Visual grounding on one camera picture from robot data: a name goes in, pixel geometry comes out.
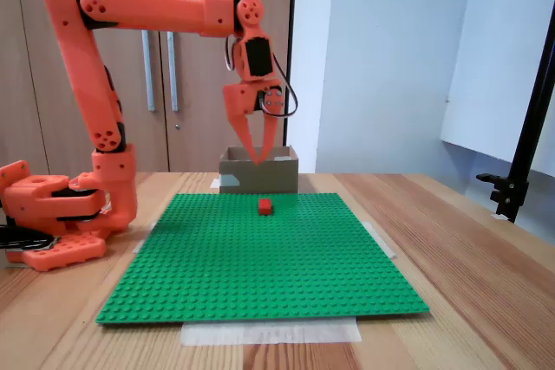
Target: cabinet door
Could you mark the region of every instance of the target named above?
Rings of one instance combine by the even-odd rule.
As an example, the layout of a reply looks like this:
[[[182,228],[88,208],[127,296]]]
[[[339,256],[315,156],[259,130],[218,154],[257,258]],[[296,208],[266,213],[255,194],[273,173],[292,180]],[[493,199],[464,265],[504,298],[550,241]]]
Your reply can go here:
[[[289,1],[262,0],[263,29],[272,39],[282,68],[287,59]],[[166,34],[162,40],[162,63],[166,97],[166,120],[170,170],[174,172],[216,172],[219,155],[227,146],[240,145],[225,115],[222,87],[239,81],[224,63],[224,40],[196,34],[175,34],[175,61],[180,110],[172,110]],[[250,116],[255,146],[262,144],[263,115]],[[277,130],[276,145],[283,142],[283,122]]]
[[[19,0],[0,0],[0,166],[48,173]]]
[[[93,145],[69,86],[54,30],[43,0],[21,0],[31,72],[51,173],[90,171]],[[121,98],[127,142],[135,143],[140,171],[167,171],[166,125],[158,34],[150,34],[156,112],[149,112],[141,32],[95,31],[102,59]]]

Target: green lego baseplate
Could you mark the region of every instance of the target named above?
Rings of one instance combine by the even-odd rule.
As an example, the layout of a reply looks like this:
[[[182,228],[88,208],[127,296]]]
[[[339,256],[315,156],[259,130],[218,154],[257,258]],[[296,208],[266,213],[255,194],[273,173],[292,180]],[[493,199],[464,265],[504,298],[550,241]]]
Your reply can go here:
[[[258,215],[270,198],[273,213]],[[96,321],[428,311],[337,194],[178,194]]]

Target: white wall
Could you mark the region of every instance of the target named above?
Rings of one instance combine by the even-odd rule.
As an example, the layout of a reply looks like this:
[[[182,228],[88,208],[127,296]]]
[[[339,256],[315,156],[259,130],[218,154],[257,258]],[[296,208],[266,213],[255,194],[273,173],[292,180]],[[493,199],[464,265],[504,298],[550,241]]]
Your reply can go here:
[[[466,2],[331,1],[318,172],[425,172],[466,188],[469,153],[439,138]]]
[[[506,176],[511,164],[504,160],[477,153],[471,170],[471,180],[465,195],[495,212],[497,203],[489,199],[493,186],[475,179],[479,173]],[[530,186],[526,201],[519,210],[516,224],[525,230],[555,244],[555,178],[539,172],[530,172]]]
[[[553,0],[468,0],[442,138],[510,161]],[[555,176],[555,105],[532,166]]]
[[[316,166],[330,6],[331,0],[295,0],[291,85],[300,107],[287,122],[287,141],[297,152],[300,172],[314,172]]]

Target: metal handle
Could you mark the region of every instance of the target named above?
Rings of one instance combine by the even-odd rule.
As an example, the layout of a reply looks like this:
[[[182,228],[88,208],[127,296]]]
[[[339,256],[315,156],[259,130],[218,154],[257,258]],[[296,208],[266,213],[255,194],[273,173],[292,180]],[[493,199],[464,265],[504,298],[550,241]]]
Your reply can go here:
[[[147,104],[148,111],[155,112],[154,91],[153,91],[153,70],[150,66],[150,44],[148,43],[148,31],[142,31],[142,54],[145,58],[145,77],[147,80]]]
[[[167,54],[170,62],[170,91],[172,94],[172,110],[178,112],[180,103],[177,98],[177,78],[175,75],[175,47],[173,46],[173,32],[167,33]]]

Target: wooden table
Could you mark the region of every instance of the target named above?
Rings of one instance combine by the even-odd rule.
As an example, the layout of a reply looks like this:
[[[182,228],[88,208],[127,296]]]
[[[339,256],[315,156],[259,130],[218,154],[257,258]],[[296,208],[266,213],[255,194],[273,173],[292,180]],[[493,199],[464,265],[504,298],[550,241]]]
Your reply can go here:
[[[555,248],[423,175],[301,176],[337,192],[396,252],[431,314],[359,320],[363,341],[182,347],[180,326],[103,328],[95,317],[176,192],[215,173],[137,176],[139,215],[106,257],[0,270],[0,368],[555,368]]]

